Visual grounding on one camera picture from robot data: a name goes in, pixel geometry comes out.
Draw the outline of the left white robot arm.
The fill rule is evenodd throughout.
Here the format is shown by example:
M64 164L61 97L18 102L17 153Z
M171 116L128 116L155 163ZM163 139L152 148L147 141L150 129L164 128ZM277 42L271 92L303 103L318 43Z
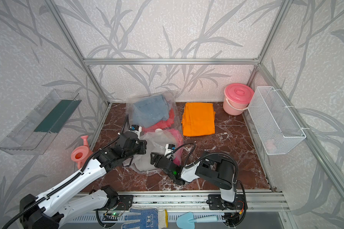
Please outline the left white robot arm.
M71 201L86 186L135 155L146 154L146 141L140 140L140 131L121 133L110 144L93 153L84 166L53 188L34 196L29 194L20 201L20 212L3 228L9 228L19 220L25 229L59 229L68 221L91 210L101 209L116 193L110 187Z

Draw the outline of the clear plastic vacuum bag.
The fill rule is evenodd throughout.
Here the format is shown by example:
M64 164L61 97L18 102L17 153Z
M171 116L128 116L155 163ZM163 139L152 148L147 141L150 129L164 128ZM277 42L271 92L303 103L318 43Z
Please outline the clear plastic vacuum bag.
M182 123L175 99L178 91L139 95L126 100L126 114L131 125L141 127L140 139L147 142L146 154L135 155L123 167L145 174L158 171L151 164L151 153L165 156L168 144L183 144Z

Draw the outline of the orange trousers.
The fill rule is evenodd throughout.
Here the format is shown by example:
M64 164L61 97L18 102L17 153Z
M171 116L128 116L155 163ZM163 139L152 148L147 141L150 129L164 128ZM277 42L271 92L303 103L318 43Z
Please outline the orange trousers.
M214 134L215 114L213 103L186 103L182 117L183 135L193 137Z

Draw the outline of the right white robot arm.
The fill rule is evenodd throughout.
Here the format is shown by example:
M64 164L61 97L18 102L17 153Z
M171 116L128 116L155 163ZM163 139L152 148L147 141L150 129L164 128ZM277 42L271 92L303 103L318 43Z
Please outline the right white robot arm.
M234 210L238 186L239 167L237 162L228 154L215 152L206 153L187 166L178 166L167 156L151 153L151 164L161 169L177 185L201 178L217 186L220 197L208 200L212 210Z

